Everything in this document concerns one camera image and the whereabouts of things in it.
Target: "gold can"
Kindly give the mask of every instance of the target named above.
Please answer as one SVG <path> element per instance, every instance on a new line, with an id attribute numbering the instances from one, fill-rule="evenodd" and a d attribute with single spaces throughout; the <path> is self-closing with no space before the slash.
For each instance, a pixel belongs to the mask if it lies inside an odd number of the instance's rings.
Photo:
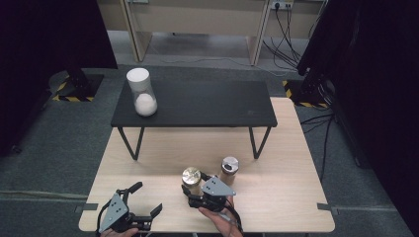
<path id="1" fill-rule="evenodd" d="M 201 192 L 201 171 L 195 167 L 188 167 L 182 173 L 182 183 L 187 187 L 192 195 L 199 195 Z"/>

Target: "table leg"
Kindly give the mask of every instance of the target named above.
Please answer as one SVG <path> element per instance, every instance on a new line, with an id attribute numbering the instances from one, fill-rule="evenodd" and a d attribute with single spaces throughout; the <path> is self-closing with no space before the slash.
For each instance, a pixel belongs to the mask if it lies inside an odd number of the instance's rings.
<path id="1" fill-rule="evenodd" d="M 269 135 L 269 132 L 271 131 L 271 128 L 272 128 L 271 126 L 268 126 L 268 128 L 266 129 L 265 135 L 263 137 L 262 143 L 259 146 L 259 150 L 256 150 L 255 137 L 253 136 L 253 128 L 251 126 L 249 126 L 250 141 L 252 142 L 253 157 L 255 159 L 258 159 L 259 156 L 261 155 L 262 149 L 263 149 L 263 147 L 266 143 L 266 140 L 268 139 L 268 135 Z"/>
<path id="2" fill-rule="evenodd" d="M 133 153 L 132 148 L 129 145 L 128 140 L 126 139 L 126 134 L 124 133 L 124 128 L 119 126 L 118 131 L 120 132 L 121 137 L 123 138 L 124 143 L 126 144 L 126 148 L 128 148 L 129 154 L 131 155 L 133 160 L 138 160 L 139 156 L 139 148 L 141 147 L 142 136 L 144 135 L 145 127 L 141 127 L 141 131 L 139 132 L 138 141 L 136 143 L 135 153 Z"/>

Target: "carpet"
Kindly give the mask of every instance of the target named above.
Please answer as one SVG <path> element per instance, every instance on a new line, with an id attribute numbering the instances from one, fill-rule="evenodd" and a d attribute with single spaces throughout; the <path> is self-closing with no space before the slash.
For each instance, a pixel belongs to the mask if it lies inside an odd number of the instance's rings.
<path id="1" fill-rule="evenodd" d="M 21 140 L 20 154 L 12 153 L 0 159 L 0 233 L 2 236 L 88 236 L 78 230 L 80 213 L 75 209 L 83 200 L 71 195 L 87 196 L 111 134 L 112 115 L 126 79 L 133 66 L 119 65 L 119 69 L 85 69 L 86 73 L 104 74 L 95 99 L 86 103 L 65 101 L 47 102 L 45 109 Z M 265 81 L 272 97 L 285 97 L 284 80 L 300 80 L 296 73 L 276 77 L 265 71 L 231 70 L 171 66 L 144 66 L 151 80 L 260 80 Z M 66 77 L 60 72 L 50 78 L 55 92 Z M 295 107 L 300 121 L 330 113 L 327 109 Z M 320 172 L 323 167 L 326 124 L 303 126 L 313 162 Z M 371 170 L 359 169 L 352 157 L 339 124 L 332 122 L 327 143 L 323 189 L 331 205 L 341 206 L 336 230 L 316 236 L 411 236 L 397 212 L 368 210 L 368 215 L 350 214 L 351 206 L 390 206 L 391 201 Z M 4 194 L 1 191 L 44 192 L 63 194 L 58 197 L 28 197 Z M 382 221 L 382 229 L 360 228 L 349 225 L 363 221 Z M 302 236 L 279 234 L 278 236 Z"/>

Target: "hazard tape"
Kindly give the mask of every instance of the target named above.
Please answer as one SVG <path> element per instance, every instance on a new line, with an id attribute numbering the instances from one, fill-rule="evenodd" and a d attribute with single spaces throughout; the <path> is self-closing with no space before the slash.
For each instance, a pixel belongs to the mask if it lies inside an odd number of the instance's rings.
<path id="1" fill-rule="evenodd" d="M 61 85 L 59 85 L 58 89 L 56 90 L 55 96 L 52 98 L 53 101 L 66 101 L 66 102 L 92 102 L 93 101 L 94 97 L 60 96 L 59 93 L 65 88 L 69 79 L 70 77 L 67 76 L 65 80 L 61 83 Z"/>
<path id="2" fill-rule="evenodd" d="M 315 108 L 327 108 L 326 103 L 312 103 L 312 102 L 302 102 L 296 101 L 293 97 L 293 91 L 290 88 L 290 84 L 287 80 L 283 81 L 284 90 L 286 91 L 287 98 L 291 99 L 296 106 L 299 107 L 315 107 Z"/>

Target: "small cup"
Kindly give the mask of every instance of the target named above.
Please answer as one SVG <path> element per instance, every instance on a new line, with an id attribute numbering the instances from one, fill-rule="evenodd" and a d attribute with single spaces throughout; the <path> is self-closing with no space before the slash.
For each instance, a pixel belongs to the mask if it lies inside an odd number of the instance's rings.
<path id="1" fill-rule="evenodd" d="M 221 172 L 219 179 L 225 184 L 231 186 L 235 179 L 235 174 L 238 171 L 238 160 L 235 157 L 227 156 L 222 159 Z"/>

